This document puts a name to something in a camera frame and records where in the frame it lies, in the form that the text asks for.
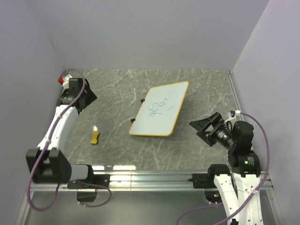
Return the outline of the yellow bone-shaped eraser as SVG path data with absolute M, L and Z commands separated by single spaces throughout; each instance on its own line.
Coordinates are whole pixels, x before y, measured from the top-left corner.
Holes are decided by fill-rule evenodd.
M 90 144 L 98 143 L 99 134 L 100 134 L 100 132 L 99 132 L 97 126 L 93 126 Z

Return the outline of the yellow framed whiteboard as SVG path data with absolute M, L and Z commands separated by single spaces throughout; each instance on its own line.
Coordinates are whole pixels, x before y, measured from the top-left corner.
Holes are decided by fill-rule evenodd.
M 189 82 L 150 88 L 132 122 L 130 135 L 170 136 L 183 105 Z

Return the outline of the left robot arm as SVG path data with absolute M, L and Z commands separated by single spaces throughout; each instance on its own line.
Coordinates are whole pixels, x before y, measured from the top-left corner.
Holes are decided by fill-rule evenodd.
M 63 154 L 68 134 L 79 114 L 97 96 L 83 78 L 70 78 L 68 88 L 58 98 L 55 115 L 43 140 L 26 153 L 30 177 L 34 183 L 66 184 L 78 180 L 83 188 L 95 183 L 90 165 L 73 165 Z

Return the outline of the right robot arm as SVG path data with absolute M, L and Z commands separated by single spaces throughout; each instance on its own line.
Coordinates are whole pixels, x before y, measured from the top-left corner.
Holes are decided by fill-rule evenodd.
M 239 120 L 240 115 L 239 110 L 232 111 L 224 120 L 216 112 L 190 126 L 207 145 L 219 143 L 227 149 L 229 165 L 211 164 L 207 173 L 207 183 L 217 188 L 226 213 L 219 224 L 262 225 L 260 188 L 267 177 L 261 175 L 259 157 L 252 149 L 254 127 Z

